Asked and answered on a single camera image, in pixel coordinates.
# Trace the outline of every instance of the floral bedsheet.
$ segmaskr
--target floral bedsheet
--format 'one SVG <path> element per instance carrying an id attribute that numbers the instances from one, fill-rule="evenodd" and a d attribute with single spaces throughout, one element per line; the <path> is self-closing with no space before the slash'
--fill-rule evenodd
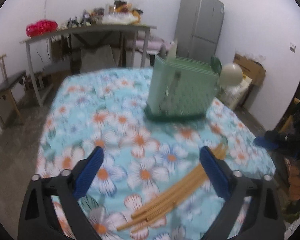
<path id="1" fill-rule="evenodd" d="M 274 174 L 275 167 L 266 150 L 254 146 L 248 128 L 217 99 L 202 120 L 186 124 L 147 120 L 143 109 L 151 77 L 152 69 L 145 68 L 66 78 L 46 119 L 36 173 L 57 176 L 101 146 L 104 162 L 78 203 L 102 239 L 197 240 L 224 204 L 209 181 L 151 226 L 136 233 L 134 228 L 119 232 L 116 228 L 189 173 L 204 145 L 227 144 L 226 163 L 251 178 Z M 58 199 L 53 200 L 64 233 L 74 238 Z M 238 233 L 248 206 L 246 198 L 229 237 Z"/>

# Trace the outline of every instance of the refrigerator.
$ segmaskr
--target refrigerator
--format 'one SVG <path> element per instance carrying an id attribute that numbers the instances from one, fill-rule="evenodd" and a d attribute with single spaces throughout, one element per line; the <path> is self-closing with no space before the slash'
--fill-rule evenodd
<path id="1" fill-rule="evenodd" d="M 223 18 L 224 4 L 219 0 L 181 0 L 175 32 L 177 56 L 210 63 Z"/>

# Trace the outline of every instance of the red basket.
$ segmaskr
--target red basket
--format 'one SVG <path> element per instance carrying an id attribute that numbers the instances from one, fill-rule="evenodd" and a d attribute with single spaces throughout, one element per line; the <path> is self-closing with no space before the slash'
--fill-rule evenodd
<path id="1" fill-rule="evenodd" d="M 26 28 L 27 36 L 34 37 L 42 35 L 47 32 L 53 32 L 58 28 L 58 24 L 55 21 L 40 20 L 34 24 L 30 24 Z"/>

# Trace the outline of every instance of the chopstick bundle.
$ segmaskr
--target chopstick bundle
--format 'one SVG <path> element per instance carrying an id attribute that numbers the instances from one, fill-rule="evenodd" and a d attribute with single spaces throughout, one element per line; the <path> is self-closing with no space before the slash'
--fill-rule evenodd
<path id="1" fill-rule="evenodd" d="M 217 159 L 223 160 L 226 157 L 227 147 L 220 143 L 212 150 Z M 157 198 L 142 206 L 131 215 L 132 221 L 117 227 L 117 230 L 139 224 L 132 233 L 147 227 L 165 214 L 171 212 L 176 206 L 185 201 L 193 192 L 197 190 L 208 179 L 201 164 L 197 165 L 189 174 L 169 189 L 161 193 Z"/>

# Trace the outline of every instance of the wooden tabletop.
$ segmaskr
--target wooden tabletop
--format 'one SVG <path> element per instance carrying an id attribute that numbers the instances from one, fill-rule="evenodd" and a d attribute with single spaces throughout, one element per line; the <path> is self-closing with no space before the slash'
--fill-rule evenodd
<path id="1" fill-rule="evenodd" d="M 66 35 L 68 33 L 84 33 L 84 32 L 97 32 L 97 31 L 146 31 L 148 29 L 156 29 L 156 26 L 149 26 L 143 24 L 93 24 L 91 26 L 75 27 L 70 29 L 58 29 L 54 32 L 44 33 L 39 36 L 34 36 L 32 38 L 23 40 L 23 43 L 33 43 L 43 39 L 48 39 L 53 36 Z"/>

